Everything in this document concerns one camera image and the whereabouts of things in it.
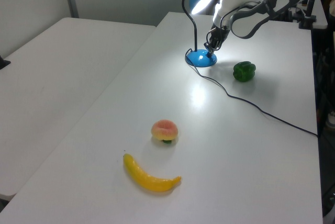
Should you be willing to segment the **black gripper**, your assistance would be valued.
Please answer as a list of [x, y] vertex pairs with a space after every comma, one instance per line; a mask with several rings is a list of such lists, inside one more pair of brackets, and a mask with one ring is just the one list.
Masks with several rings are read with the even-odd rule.
[[230, 29], [227, 26], [222, 28], [212, 25], [210, 31], [206, 35], [205, 47], [207, 49], [207, 57], [212, 57], [213, 51], [220, 50], [223, 42], [227, 39]]

